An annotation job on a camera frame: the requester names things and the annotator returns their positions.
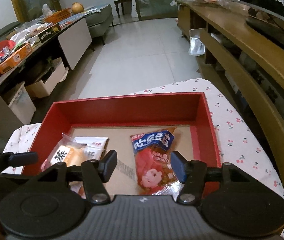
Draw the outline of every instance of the snack box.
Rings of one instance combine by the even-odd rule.
[[[208,167],[220,167],[215,131],[204,93],[166,93],[88,98],[55,102],[34,139],[30,151],[39,161],[25,166],[24,175],[36,175],[62,133],[71,137],[108,137],[107,153],[117,151],[118,164],[105,184],[110,195],[140,194],[136,182],[135,158],[130,136],[166,127],[177,127],[171,151],[179,151],[187,160],[201,160]],[[218,183],[207,182],[208,194]]]
[[[37,36],[39,37],[39,40],[41,43],[46,42],[48,39],[52,38],[56,33],[58,33],[61,30],[60,25],[54,24],[53,26],[45,29],[44,31],[40,32]]]
[[[23,59],[26,58],[32,52],[32,47],[29,43],[24,45],[21,49],[18,49],[16,52],[12,53],[6,60],[0,64],[0,72],[4,74],[9,71],[11,68],[17,66]]]

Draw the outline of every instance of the tablecloth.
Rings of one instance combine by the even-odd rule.
[[[241,116],[224,95],[208,80],[198,78],[146,89],[138,94],[204,92],[218,141],[221,163],[230,162],[284,198],[281,180],[266,153]],[[26,125],[16,130],[4,152],[29,150],[40,124]],[[8,168],[20,174],[22,169]]]

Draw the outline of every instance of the snack bag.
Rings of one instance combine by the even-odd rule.
[[[62,134],[62,139],[57,143],[51,154],[41,166],[45,171],[55,163],[65,162],[66,166],[81,166],[81,163],[90,158],[85,154],[86,145],[76,143],[70,136]]]
[[[171,185],[179,184],[170,164],[174,130],[172,127],[131,136],[138,185],[145,195],[172,194],[172,191],[178,194],[176,185],[170,190]]]

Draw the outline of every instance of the cardboard bottom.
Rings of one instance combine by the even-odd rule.
[[[131,135],[148,133],[172,126],[141,126],[141,127],[101,127],[101,128],[72,128],[70,135],[108,137],[105,153],[116,150],[118,163],[111,179],[104,184],[109,195],[139,195],[141,188],[136,181],[135,158]],[[188,161],[194,159],[193,152],[199,152],[197,138],[191,137],[190,126],[176,126],[171,151],[179,151]]]

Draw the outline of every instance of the black box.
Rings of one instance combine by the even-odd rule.
[[[47,40],[52,38],[59,31],[61,31],[61,28],[60,28],[60,25],[58,23],[54,24],[50,28],[45,29],[44,31],[42,31],[38,34],[40,42],[41,43],[46,42]]]

